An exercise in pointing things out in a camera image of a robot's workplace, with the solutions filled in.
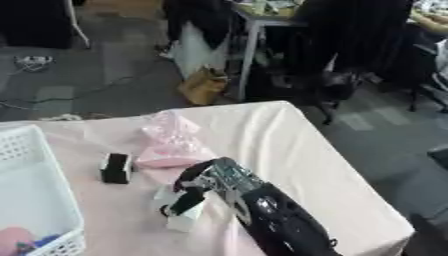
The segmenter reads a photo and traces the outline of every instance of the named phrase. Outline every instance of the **small box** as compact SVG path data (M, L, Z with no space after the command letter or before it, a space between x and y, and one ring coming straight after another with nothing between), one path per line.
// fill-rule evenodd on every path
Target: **small box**
M181 193L174 193L172 186L163 186L160 188L154 196L153 208L160 211L160 208L164 205L172 205L182 195ZM201 216L204 208L204 202L184 212L176 217L168 217L166 227L171 230L177 230L181 232L190 232L196 221Z
M101 165L101 179L104 183L129 184L132 158L125 154L108 154Z

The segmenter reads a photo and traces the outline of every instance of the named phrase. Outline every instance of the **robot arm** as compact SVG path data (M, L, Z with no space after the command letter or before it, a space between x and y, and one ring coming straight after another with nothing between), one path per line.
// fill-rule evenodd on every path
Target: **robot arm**
M172 205L160 211L178 216L204 201L208 191L216 192L232 208L240 223L269 256L335 256L336 240L295 201L271 183L230 158L200 163L186 169L175 182L182 193Z

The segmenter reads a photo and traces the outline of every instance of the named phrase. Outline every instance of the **white tablecloth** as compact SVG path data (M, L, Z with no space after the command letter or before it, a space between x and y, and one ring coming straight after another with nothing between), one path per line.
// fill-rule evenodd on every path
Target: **white tablecloth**
M178 113L202 127L198 137L218 156L254 170L306 208L339 241L344 256L398 255L413 233L325 140L285 102L190 108ZM151 198L180 169L144 170L129 185L105 185L99 163L106 153L138 154L148 117L82 122L37 122L80 204L87 251L99 256L263 255L220 199L210 193L194 231L165 229ZM16 126L23 123L6 123Z

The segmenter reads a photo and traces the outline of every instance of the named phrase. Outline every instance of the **basket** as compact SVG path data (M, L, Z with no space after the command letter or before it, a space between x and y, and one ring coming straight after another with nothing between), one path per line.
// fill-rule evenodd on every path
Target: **basket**
M85 249L84 221L43 132L35 125L0 133L0 229L61 235L29 256L74 256Z

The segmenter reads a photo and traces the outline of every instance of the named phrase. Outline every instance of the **chair leg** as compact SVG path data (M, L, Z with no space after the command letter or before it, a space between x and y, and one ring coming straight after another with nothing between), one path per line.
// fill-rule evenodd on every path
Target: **chair leg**
M409 111L417 111L417 88L411 89L411 105L409 105Z
M320 110L320 112L322 112L322 114L325 116L325 120L323 121L324 125L330 125L333 122L333 114L331 113L331 111L329 111L323 104L322 102L316 102L315 106L317 107L317 109Z
M448 104L439 99L432 91L423 87L419 87L418 93L439 104L442 107L442 109L440 110L441 113L448 114Z

